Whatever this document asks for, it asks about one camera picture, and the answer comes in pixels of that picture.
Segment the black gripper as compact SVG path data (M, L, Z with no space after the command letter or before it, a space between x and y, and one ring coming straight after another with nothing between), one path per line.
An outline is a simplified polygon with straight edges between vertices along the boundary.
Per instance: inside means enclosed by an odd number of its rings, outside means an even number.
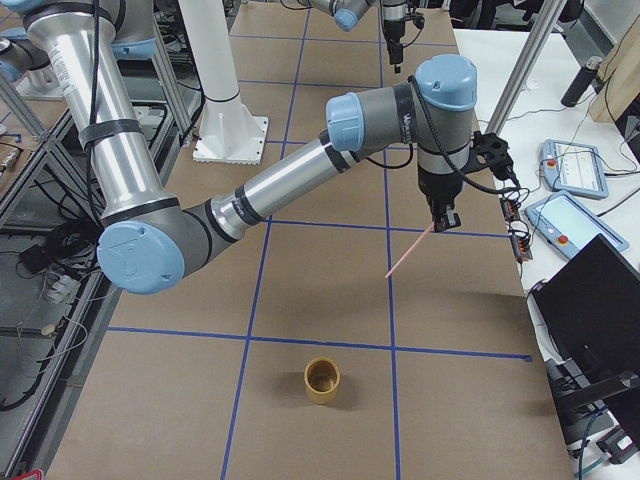
M455 209L455 199L463 189L463 180L458 175L420 174L418 186L426 197L430 211L443 213L433 217L435 232L461 226L459 214L451 211Z

